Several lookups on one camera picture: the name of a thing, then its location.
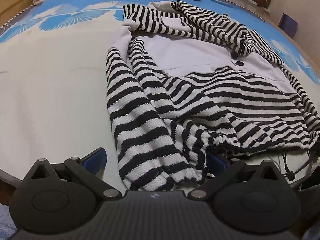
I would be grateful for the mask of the blue white patterned bedspread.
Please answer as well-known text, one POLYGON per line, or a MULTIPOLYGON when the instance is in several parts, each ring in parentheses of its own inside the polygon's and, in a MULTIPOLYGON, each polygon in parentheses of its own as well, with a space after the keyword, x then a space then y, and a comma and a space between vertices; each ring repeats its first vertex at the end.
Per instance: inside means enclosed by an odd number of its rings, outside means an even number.
MULTIPOLYGON (((292 64, 275 41, 276 31, 253 16, 213 1, 180 0, 256 31, 299 81, 316 111, 319 87, 292 72, 292 64)), ((107 109, 106 58, 123 25, 123 6, 142 0, 75 0, 44 3, 1 35, 1 178, 18 186, 40 158, 52 163, 83 157, 103 147, 108 156, 105 179, 128 189, 119 176, 118 155, 107 109)))

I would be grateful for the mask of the black white striped garment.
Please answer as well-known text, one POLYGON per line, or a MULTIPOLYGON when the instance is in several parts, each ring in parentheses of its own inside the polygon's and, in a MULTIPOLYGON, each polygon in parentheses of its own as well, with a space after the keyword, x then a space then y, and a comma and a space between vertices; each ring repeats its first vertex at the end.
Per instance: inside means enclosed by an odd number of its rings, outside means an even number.
POLYGON ((202 183, 212 155, 309 150, 319 115, 267 42, 184 1, 123 6, 106 58, 107 109, 129 190, 202 183))

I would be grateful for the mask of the purple box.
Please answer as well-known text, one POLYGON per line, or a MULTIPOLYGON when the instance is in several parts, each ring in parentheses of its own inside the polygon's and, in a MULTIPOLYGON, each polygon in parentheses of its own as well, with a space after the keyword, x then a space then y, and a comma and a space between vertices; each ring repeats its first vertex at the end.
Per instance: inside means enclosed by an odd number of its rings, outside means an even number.
POLYGON ((279 21, 278 27, 285 32, 290 38, 293 38, 298 29, 298 23, 289 15, 283 13, 279 21))

